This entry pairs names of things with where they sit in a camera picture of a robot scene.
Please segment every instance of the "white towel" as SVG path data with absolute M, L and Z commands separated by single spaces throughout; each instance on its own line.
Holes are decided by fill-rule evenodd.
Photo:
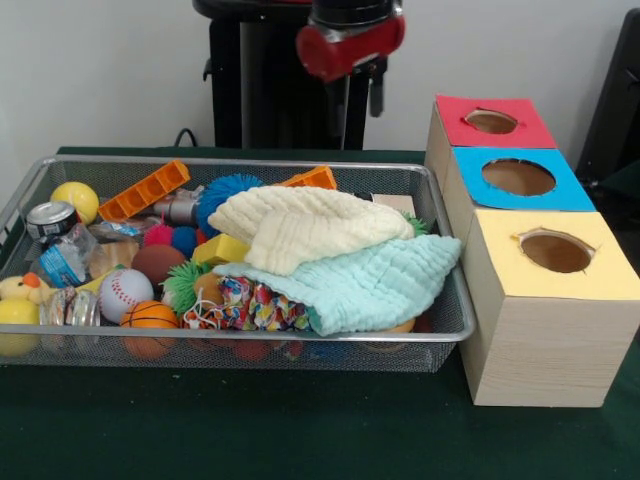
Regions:
M 252 188 L 220 205 L 209 224 L 250 244 L 245 262 L 276 275 L 290 275 L 303 262 L 414 237 L 393 208 L 315 187 Z

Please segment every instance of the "baseball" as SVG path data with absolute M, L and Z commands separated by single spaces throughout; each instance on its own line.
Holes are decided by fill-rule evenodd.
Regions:
M 112 323 L 119 324 L 129 308 L 148 300 L 153 300 L 153 287 L 137 270 L 117 270 L 100 285 L 100 311 Z

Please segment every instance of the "wire mesh basket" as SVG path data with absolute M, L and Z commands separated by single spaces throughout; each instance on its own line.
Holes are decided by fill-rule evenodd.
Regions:
M 155 171 L 166 158 L 64 156 L 36 163 L 0 214 L 0 278 L 22 275 L 40 255 L 24 218 L 67 181 L 91 185 L 109 198 Z M 245 173 L 265 183 L 285 181 L 318 166 L 310 162 L 184 160 L 185 188 Z M 416 216 L 450 235 L 438 186 L 414 165 L 328 163 L 345 192 L 410 195 Z M 457 342 L 473 332 L 475 316 L 460 266 L 447 277 L 429 311 L 432 333 L 313 333 L 49 327 L 0 324 L 0 363 L 23 365 L 265 368 L 436 372 Z

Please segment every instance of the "wooden box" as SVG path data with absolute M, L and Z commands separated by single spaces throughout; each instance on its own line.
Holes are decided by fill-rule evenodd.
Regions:
M 476 405 L 601 406 L 640 321 L 640 280 L 596 212 L 478 209 L 463 253 Z
M 425 164 L 445 185 L 452 147 L 557 148 L 528 99 L 473 99 L 438 95 Z
M 594 211 L 558 150 L 454 147 L 443 190 L 463 245 L 477 208 Z

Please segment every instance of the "orange basketball ball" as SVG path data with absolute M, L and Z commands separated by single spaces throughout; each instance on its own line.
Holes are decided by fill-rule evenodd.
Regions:
M 154 301 L 142 302 L 127 310 L 120 320 L 124 328 L 178 328 L 178 318 L 170 307 Z M 125 337 L 131 355 L 155 360 L 169 353 L 175 338 Z

